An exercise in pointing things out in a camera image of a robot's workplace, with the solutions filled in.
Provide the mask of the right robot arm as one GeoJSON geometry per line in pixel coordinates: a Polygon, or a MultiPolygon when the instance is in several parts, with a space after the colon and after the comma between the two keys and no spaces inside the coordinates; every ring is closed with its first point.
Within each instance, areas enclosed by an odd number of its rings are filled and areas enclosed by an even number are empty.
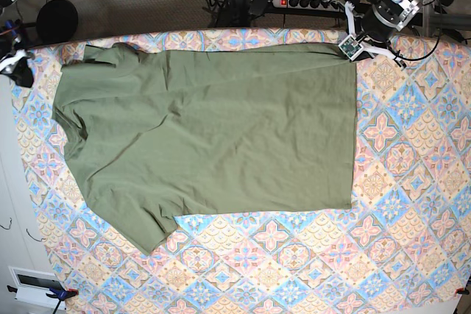
{"type": "MultiPolygon", "coordinates": [[[[17,0],[1,0],[1,14],[17,0]]],[[[1,21],[1,75],[21,88],[31,88],[34,83],[28,60],[34,57],[27,49],[29,38],[21,19],[1,21]]]]}

